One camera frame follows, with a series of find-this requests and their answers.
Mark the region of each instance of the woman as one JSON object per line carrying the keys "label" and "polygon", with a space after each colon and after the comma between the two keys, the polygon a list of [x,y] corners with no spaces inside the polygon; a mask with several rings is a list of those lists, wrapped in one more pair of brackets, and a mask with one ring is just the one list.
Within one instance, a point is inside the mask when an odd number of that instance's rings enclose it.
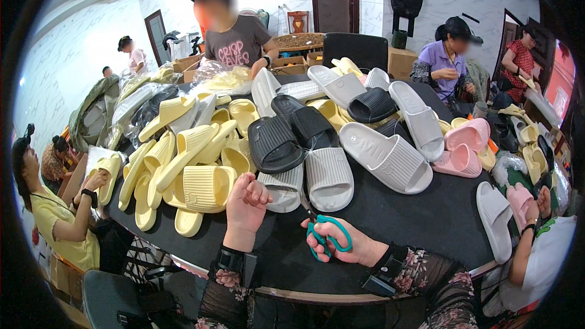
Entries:
{"label": "woman", "polygon": [[53,142],[48,144],[43,151],[40,169],[44,185],[54,194],[57,194],[61,188],[63,180],[68,179],[73,174],[73,172],[67,171],[69,168],[68,159],[73,161],[73,165],[79,163],[77,157],[69,150],[69,144],[63,136],[55,135]]}
{"label": "woman", "polygon": [[[522,38],[506,45],[506,53],[502,59],[504,69],[500,72],[501,90],[494,99],[494,109],[506,108],[510,104],[520,105],[524,102],[524,91],[528,87],[520,80],[522,76],[526,80],[533,79],[534,58],[530,50],[537,45],[534,28],[526,25],[522,29]],[[541,93],[541,86],[534,82],[537,91]]]}
{"label": "woman", "polygon": [[41,184],[39,167],[39,158],[30,147],[30,137],[17,139],[12,147],[16,186],[47,244],[81,271],[100,269],[120,274],[132,235],[116,223],[102,223],[97,228],[99,236],[88,229],[90,208],[97,206],[94,191],[105,185],[108,173],[99,171],[85,179],[73,199],[77,207],[74,214],[65,202]]}
{"label": "woman", "polygon": [[118,41],[118,52],[130,54],[128,68],[130,69],[131,74],[136,74],[144,67],[144,63],[146,62],[144,50],[136,47],[135,42],[130,36],[124,36]]}
{"label": "woman", "polygon": [[482,40],[472,35],[463,19],[451,17],[435,31],[435,41],[424,46],[413,62],[410,80],[430,85],[447,104],[450,98],[455,98],[457,88],[475,93],[463,54],[469,41],[481,43]]}
{"label": "woman", "polygon": [[[228,229],[218,258],[223,258],[227,253],[230,259],[243,259],[246,252],[252,251],[256,231],[264,219],[266,203],[269,202],[272,202],[272,197],[268,190],[255,180],[252,173],[245,173],[238,178],[228,198]],[[308,221],[303,221],[301,226],[307,228]],[[370,267],[372,274],[387,272],[384,264],[391,259],[392,254],[395,259],[404,261],[404,266],[395,271],[399,273],[391,284],[399,292],[428,294],[427,319],[421,328],[477,328],[471,276],[461,263],[421,248],[399,246],[391,241],[375,241],[347,221],[340,218],[338,221],[350,234],[353,248],[348,252],[339,252],[327,241],[332,257]],[[336,238],[341,246],[347,246],[345,235],[334,224],[315,224],[315,230],[320,235]],[[317,252],[321,261],[330,260],[312,234],[307,237],[307,244]],[[242,272],[237,268],[234,271],[225,269],[220,261],[225,262],[217,259],[211,263],[209,281],[195,325],[197,329],[246,326],[249,291],[241,285]]]}

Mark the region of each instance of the black cap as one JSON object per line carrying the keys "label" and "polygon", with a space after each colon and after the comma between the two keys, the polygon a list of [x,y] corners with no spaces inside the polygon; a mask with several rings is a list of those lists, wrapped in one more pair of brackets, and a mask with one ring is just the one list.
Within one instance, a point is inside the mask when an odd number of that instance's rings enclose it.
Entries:
{"label": "black cap", "polygon": [[469,26],[465,21],[459,17],[451,17],[445,22],[445,29],[447,33],[457,34],[465,40],[474,42],[475,44],[483,44],[481,37],[475,36],[469,29]]}

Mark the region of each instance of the white shirt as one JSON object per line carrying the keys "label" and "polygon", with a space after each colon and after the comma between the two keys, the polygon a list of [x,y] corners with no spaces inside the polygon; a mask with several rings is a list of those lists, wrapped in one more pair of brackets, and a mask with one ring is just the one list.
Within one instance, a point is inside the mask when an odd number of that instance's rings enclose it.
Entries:
{"label": "white shirt", "polygon": [[545,223],[532,245],[522,287],[508,280],[500,284],[504,307],[518,311],[541,299],[551,288],[569,251],[577,217],[555,217]]}

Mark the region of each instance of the table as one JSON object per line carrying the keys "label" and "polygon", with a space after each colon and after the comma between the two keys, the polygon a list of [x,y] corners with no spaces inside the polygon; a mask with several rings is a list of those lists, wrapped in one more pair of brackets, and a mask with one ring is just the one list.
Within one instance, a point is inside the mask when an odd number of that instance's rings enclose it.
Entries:
{"label": "table", "polygon": [[[308,80],[306,75],[280,75],[281,84]],[[427,84],[409,83],[440,119],[450,122],[449,109]],[[133,147],[122,151],[133,152]],[[493,253],[476,205],[479,183],[489,180],[487,172],[475,179],[435,173],[429,187],[407,196],[384,186],[350,156],[355,179],[355,194],[344,209],[331,213],[341,217],[368,236],[396,244],[421,246],[464,263],[468,269],[494,267]],[[157,209],[156,223],[149,231],[136,227],[135,199],[120,211],[118,198],[123,179],[116,181],[106,212],[137,236],[182,260],[204,269],[215,259],[226,231],[225,213],[205,214],[199,232],[191,238],[174,228],[177,209],[163,201]],[[305,242],[306,230],[300,227],[307,217],[305,209],[277,214],[266,212],[257,235],[254,252],[263,269],[258,289],[275,296],[305,302],[371,303],[384,298],[367,295],[359,286],[368,269],[338,260],[316,260]]]}

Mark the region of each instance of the red patterned shirt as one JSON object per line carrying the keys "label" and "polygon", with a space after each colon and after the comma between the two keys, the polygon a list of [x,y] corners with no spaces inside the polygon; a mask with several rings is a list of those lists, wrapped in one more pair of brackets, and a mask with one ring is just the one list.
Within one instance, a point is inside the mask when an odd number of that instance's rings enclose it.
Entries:
{"label": "red patterned shirt", "polygon": [[[530,51],[522,44],[522,40],[512,41],[508,43],[506,47],[516,54],[516,57],[514,60],[512,60],[512,62],[519,66],[520,69],[526,71],[527,74],[532,74],[532,69],[534,68],[534,59],[532,58]],[[514,85],[512,89],[507,90],[508,94],[514,99],[516,103],[522,102],[524,91],[527,88],[526,83],[520,80],[518,76],[514,75],[514,73],[508,69],[504,69],[503,74]]]}

